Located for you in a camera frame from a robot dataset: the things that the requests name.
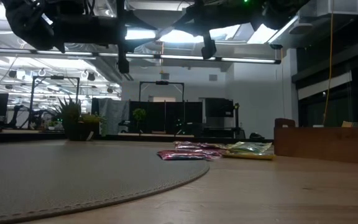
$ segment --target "wooden table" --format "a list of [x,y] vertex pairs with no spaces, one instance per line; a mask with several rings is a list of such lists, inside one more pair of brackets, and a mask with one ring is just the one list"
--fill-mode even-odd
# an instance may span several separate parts
[[[42,144],[172,148],[155,142]],[[273,162],[220,159],[210,165],[202,178],[162,194],[29,223],[358,224],[358,164],[277,157]]]

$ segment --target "black partition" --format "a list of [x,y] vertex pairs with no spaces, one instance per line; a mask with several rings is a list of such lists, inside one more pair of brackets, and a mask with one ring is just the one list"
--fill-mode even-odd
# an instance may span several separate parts
[[146,110],[146,131],[165,131],[165,103],[147,103]]
[[176,134],[183,123],[203,122],[202,102],[139,102],[130,101],[129,120],[135,122],[133,111],[137,108],[146,110],[146,119],[140,124],[144,133],[165,131],[167,134]]
[[184,122],[185,114],[183,102],[166,102],[166,120],[165,127],[167,134],[176,134]]

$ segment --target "plant pot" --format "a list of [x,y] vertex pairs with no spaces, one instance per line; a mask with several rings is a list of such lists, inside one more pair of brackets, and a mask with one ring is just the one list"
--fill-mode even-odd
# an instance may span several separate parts
[[71,141],[90,141],[98,132],[98,123],[63,123],[66,137]]

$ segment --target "circular mat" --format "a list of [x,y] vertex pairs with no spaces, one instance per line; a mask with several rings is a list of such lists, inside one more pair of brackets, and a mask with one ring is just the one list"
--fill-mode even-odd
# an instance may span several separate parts
[[163,161],[158,150],[0,146],[0,223],[114,205],[201,177],[206,161]]

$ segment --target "yellow cable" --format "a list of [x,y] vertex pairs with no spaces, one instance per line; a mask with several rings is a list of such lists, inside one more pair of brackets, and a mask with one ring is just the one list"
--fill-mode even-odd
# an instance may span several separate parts
[[282,94],[283,94],[283,114],[284,118],[287,118],[285,116],[285,97],[284,97],[284,52],[281,48],[281,84],[282,84]]
[[329,78],[328,78],[326,108],[325,108],[324,114],[323,114],[323,125],[325,125],[325,123],[326,123],[328,99],[329,99],[329,89],[331,87],[331,77],[333,75],[334,6],[335,6],[335,0],[332,0],[332,4],[331,4],[331,43],[330,43],[330,50],[329,50]]

